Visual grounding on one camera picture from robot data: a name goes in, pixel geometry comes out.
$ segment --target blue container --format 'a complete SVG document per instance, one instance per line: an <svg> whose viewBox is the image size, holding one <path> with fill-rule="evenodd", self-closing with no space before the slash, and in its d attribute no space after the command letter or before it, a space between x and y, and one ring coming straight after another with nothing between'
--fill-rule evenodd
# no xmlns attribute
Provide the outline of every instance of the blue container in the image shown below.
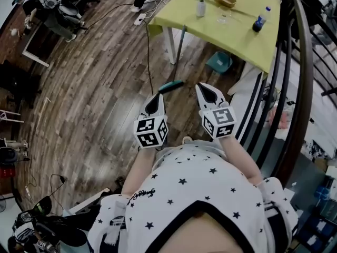
<svg viewBox="0 0 337 253"><path fill-rule="evenodd" d="M216 52L207 61L206 65L210 66L213 70L219 74L225 73L233 64L233 60L223 52Z"/></svg>

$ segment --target yellow-green table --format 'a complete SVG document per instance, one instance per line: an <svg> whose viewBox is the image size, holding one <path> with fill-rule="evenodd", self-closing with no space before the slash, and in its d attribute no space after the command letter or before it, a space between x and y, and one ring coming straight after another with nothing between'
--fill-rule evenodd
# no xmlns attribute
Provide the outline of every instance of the yellow-green table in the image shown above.
<svg viewBox="0 0 337 253"><path fill-rule="evenodd" d="M220 4L206 0L204 17L196 16L198 0L171 0L149 23L151 36L164 32L170 62L175 63L175 48L172 28L187 32L217 45L257 67L260 72L269 72L279 28L280 0L237 0L231 9L228 23L217 21L221 16ZM262 30L256 33L252 25L267 7L271 18Z"/></svg>

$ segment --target power strip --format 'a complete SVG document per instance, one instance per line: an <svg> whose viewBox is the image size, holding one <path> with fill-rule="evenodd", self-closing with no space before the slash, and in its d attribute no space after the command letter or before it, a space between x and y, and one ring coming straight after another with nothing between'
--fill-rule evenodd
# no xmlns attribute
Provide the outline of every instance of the power strip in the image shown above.
<svg viewBox="0 0 337 253"><path fill-rule="evenodd" d="M137 25L137 26L141 25L142 22L143 22L143 19L145 19L145 17L146 17L146 14L145 14L145 13L140 14L140 15L137 17L137 19L135 20L134 25Z"/></svg>

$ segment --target small white vase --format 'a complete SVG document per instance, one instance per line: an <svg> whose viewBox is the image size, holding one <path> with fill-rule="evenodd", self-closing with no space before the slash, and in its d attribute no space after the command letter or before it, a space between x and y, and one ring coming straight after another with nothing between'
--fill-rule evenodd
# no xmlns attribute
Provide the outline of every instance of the small white vase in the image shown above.
<svg viewBox="0 0 337 253"><path fill-rule="evenodd" d="M205 16L206 12L206 3L198 1L198 4L196 6L196 15L197 17L203 17Z"/></svg>

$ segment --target glass cup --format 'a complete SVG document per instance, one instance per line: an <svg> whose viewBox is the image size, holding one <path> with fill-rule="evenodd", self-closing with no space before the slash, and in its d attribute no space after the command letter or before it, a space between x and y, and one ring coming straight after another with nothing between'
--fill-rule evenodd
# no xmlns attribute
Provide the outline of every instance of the glass cup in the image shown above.
<svg viewBox="0 0 337 253"><path fill-rule="evenodd" d="M226 6L220 6L218 8L219 16L217 21L222 24L227 24L229 18L232 16L232 11Z"/></svg>

